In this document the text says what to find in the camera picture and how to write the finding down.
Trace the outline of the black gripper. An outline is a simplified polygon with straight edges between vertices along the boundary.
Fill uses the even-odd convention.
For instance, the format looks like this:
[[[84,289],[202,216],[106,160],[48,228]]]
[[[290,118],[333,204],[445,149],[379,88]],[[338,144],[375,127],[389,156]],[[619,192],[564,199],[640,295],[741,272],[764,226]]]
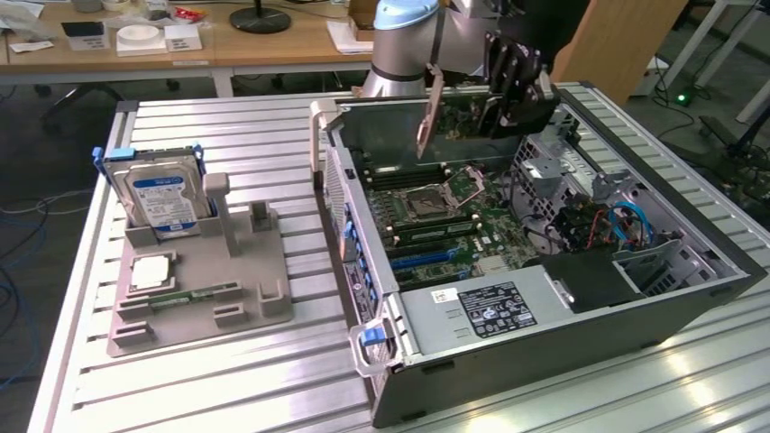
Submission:
[[[499,32],[484,34],[484,131],[541,131],[551,119],[551,80],[540,52]]]

